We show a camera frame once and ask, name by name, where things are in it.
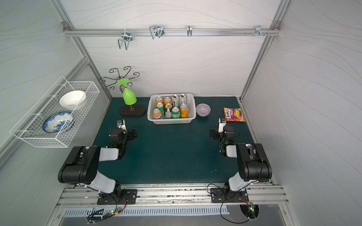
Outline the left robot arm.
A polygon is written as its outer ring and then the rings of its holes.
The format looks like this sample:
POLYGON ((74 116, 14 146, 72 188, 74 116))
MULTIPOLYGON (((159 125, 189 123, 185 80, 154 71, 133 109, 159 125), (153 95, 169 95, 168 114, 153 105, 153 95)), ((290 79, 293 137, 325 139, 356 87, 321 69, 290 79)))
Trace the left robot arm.
POLYGON ((62 184, 88 187, 114 198, 122 197, 120 183, 98 170, 100 162, 121 160, 127 151, 128 141, 137 138, 135 128, 130 131, 118 129, 117 132, 112 147, 73 147, 59 170, 58 181, 62 184))

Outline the green soda can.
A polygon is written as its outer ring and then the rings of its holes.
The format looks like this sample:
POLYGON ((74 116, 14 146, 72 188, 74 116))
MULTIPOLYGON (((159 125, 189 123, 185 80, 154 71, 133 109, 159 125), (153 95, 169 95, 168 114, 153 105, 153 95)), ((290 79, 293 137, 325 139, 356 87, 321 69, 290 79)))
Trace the green soda can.
POLYGON ((180 108, 177 106, 172 108, 171 113, 173 119, 179 119, 181 117, 180 108))

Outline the orange Fanta can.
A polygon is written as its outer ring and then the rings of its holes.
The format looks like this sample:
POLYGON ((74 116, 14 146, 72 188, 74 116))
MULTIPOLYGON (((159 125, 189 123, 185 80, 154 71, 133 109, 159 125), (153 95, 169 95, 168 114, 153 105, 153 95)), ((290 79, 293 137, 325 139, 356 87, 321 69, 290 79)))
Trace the orange Fanta can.
POLYGON ((163 118, 162 111, 161 111, 160 109, 158 109, 158 108, 155 108, 155 109, 153 110, 152 115, 153 115, 153 118, 154 118, 155 120, 160 120, 160 119, 163 118))

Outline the orange yellow drink can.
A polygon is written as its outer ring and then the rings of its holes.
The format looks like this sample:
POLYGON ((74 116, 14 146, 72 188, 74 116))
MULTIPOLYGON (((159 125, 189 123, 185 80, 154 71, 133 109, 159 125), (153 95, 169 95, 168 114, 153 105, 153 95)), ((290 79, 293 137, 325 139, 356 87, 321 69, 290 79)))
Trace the orange yellow drink can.
POLYGON ((180 116, 181 116, 181 118, 189 117, 189 108, 188 108, 187 104, 185 104, 185 103, 180 105, 180 116))

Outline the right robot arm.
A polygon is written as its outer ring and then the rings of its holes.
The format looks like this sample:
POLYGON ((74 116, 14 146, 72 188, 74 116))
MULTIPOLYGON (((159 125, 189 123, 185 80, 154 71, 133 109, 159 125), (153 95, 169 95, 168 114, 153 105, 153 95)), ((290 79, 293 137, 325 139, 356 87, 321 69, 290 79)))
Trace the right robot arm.
POLYGON ((272 168, 262 144, 236 143, 234 128, 225 123, 218 129, 210 128, 209 135, 220 141, 221 154, 237 159, 238 172, 225 184, 227 191, 245 191, 249 185, 272 178, 272 168))

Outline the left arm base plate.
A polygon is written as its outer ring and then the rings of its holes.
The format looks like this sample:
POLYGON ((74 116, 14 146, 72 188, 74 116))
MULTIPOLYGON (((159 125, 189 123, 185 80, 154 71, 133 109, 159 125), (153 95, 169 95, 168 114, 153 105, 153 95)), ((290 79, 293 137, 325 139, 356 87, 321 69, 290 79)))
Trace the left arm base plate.
POLYGON ((121 205, 126 203, 129 205, 136 204, 137 200, 137 189, 122 189, 118 190, 117 193, 100 193, 97 204, 98 205, 121 205))

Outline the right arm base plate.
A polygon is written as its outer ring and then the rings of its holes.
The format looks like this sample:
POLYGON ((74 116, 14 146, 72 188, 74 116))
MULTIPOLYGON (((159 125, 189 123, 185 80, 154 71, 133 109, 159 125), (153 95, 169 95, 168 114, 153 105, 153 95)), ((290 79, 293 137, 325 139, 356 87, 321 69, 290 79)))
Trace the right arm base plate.
POLYGON ((234 192, 224 188, 210 188, 209 193, 211 195, 212 203, 248 203, 249 198, 247 192, 238 191, 234 192))

